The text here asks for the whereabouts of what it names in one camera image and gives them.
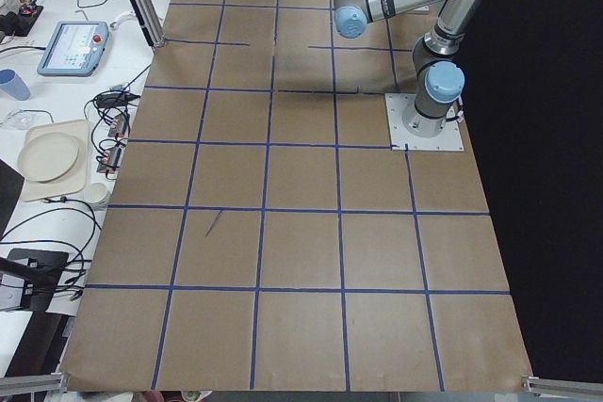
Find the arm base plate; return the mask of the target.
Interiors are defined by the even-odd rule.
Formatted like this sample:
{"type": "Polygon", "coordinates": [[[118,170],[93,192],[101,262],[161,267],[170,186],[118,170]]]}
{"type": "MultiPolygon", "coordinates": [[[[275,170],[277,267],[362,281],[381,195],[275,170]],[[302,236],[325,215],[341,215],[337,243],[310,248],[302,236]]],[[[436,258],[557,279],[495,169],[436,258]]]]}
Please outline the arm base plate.
{"type": "Polygon", "coordinates": [[[386,93],[390,147],[395,151],[462,152],[464,144],[452,104],[440,119],[427,119],[416,110],[415,94],[386,93]]]}

